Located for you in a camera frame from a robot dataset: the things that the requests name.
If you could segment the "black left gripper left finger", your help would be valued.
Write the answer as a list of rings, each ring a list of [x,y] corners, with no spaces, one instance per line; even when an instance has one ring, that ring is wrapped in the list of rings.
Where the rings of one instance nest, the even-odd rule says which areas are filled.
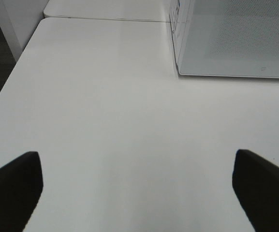
[[[22,232],[43,191],[38,152],[30,151],[0,168],[0,232]]]

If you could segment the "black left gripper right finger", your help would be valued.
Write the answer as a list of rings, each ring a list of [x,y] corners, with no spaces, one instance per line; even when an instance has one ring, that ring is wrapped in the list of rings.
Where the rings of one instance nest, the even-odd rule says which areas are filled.
[[[258,154],[239,149],[232,187],[254,230],[279,232],[279,167]]]

